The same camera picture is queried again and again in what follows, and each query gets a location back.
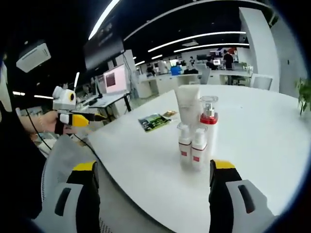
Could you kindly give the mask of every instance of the ceiling light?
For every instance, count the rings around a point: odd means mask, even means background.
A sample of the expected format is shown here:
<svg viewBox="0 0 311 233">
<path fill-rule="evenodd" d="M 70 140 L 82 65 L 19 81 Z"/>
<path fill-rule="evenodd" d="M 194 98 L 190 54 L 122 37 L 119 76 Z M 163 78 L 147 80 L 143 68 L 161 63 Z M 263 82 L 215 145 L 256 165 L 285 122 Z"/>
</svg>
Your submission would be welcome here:
<svg viewBox="0 0 311 233">
<path fill-rule="evenodd" d="M 77 74 L 76 74 L 76 79 L 74 80 L 74 85 L 73 85 L 74 89 L 75 89 L 76 86 L 77 86 L 79 75 L 80 75 L 80 72 L 77 72 Z"/>
<path fill-rule="evenodd" d="M 155 50 L 160 49 L 162 47 L 165 47 L 165 46 L 168 46 L 168 45 L 171 45 L 171 44 L 175 44 L 175 43 L 178 43 L 178 42 L 184 41 L 184 40 L 190 40 L 190 39 L 194 39 L 194 38 L 198 38 L 198 37 L 202 37 L 202 36 L 207 36 L 207 35 L 221 35 L 221 34 L 246 34 L 246 32 L 217 32 L 217 33 L 205 33 L 205 34 L 200 34 L 200 35 L 193 35 L 193 36 L 189 36 L 189 37 L 186 37 L 186 38 L 182 38 L 182 39 L 179 39 L 179 40 L 175 40 L 175 41 L 166 43 L 164 45 L 160 45 L 160 46 L 155 47 L 155 48 L 153 48 L 151 50 L 148 50 L 148 52 L 152 52 L 152 51 L 155 51 Z"/>
<path fill-rule="evenodd" d="M 107 18 L 107 16 L 109 15 L 109 13 L 112 11 L 112 9 L 118 4 L 120 0 L 112 0 L 109 5 L 107 6 L 107 8 L 104 10 L 104 12 L 102 13 L 102 15 L 99 17 L 98 21 L 96 22 L 91 34 L 88 37 L 88 40 L 90 40 L 98 31 L 99 27 L 101 26 L 101 24 L 103 23 L 103 21 Z"/>
<path fill-rule="evenodd" d="M 38 96 L 38 95 L 34 95 L 34 97 L 36 98 L 43 98 L 43 99 L 53 99 L 53 97 L 49 97 L 49 96 Z"/>
<path fill-rule="evenodd" d="M 135 66 L 139 66 L 139 65 L 144 64 L 144 63 L 145 63 L 145 61 L 138 62 L 138 63 L 135 64 Z"/>
<path fill-rule="evenodd" d="M 13 95 L 16 95 L 16 96 L 24 96 L 25 93 L 24 93 L 24 92 L 13 91 Z"/>
<path fill-rule="evenodd" d="M 159 58 L 159 57 L 162 57 L 162 56 L 163 56 L 163 55 L 155 56 L 155 57 L 151 58 L 151 60 L 154 60 L 154 59 Z"/>
<path fill-rule="evenodd" d="M 185 51 L 185 50 L 192 50 L 192 49 L 211 47 L 211 46 L 231 46 L 231 45 L 249 46 L 249 44 L 244 44 L 244 43 L 221 43 L 221 44 L 210 44 L 210 45 L 193 46 L 193 47 L 190 47 L 190 48 L 175 50 L 174 52 L 181 52 L 181 51 Z"/>
</svg>

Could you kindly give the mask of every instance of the white round table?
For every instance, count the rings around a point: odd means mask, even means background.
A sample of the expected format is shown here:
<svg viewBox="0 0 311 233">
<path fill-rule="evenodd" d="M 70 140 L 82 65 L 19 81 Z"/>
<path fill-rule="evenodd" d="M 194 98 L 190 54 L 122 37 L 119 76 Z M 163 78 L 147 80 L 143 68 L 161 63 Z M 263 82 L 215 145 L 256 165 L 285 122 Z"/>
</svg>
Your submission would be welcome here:
<svg viewBox="0 0 311 233">
<path fill-rule="evenodd" d="M 311 133 L 297 99 L 242 86 L 201 85 L 201 96 L 219 97 L 215 158 L 233 163 L 280 215 L 308 166 Z M 174 91 L 104 126 L 89 140 L 123 191 L 155 220 L 177 233 L 209 231 L 209 176 L 180 166 L 179 120 L 146 133 L 138 119 L 178 111 Z"/>
</svg>

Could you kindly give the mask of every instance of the white chair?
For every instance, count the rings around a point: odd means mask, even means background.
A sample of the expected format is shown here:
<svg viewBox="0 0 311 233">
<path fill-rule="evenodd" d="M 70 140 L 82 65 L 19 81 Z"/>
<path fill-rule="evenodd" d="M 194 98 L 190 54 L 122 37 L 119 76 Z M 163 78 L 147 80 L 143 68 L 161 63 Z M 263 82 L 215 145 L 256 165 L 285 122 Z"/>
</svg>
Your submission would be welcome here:
<svg viewBox="0 0 311 233">
<path fill-rule="evenodd" d="M 209 73 L 210 73 L 210 68 L 207 67 L 205 64 L 197 64 L 196 68 L 199 72 L 202 73 L 200 83 L 201 84 L 207 84 L 208 78 L 209 78 Z"/>
<path fill-rule="evenodd" d="M 251 77 L 250 87 L 269 91 L 272 81 L 273 76 L 271 75 L 253 73 Z"/>
</svg>

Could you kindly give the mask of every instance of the pink screen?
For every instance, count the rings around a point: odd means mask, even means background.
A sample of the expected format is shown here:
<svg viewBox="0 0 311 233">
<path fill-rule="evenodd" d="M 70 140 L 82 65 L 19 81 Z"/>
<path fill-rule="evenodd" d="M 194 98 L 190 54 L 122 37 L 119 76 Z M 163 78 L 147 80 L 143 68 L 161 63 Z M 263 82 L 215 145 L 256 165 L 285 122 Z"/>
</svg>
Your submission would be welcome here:
<svg viewBox="0 0 311 233">
<path fill-rule="evenodd" d="M 104 73 L 106 92 L 116 92 L 126 90 L 126 78 L 124 65 Z"/>
</svg>

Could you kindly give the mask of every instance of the potted plant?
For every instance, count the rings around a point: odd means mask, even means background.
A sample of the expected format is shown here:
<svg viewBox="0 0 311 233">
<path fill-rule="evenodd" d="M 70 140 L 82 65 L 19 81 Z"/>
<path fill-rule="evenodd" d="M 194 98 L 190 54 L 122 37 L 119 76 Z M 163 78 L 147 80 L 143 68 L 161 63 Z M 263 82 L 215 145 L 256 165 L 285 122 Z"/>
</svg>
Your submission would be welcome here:
<svg viewBox="0 0 311 233">
<path fill-rule="evenodd" d="M 298 105 L 301 115 L 304 111 L 311 111 L 311 81 L 300 78 L 296 86 L 299 92 Z"/>
</svg>

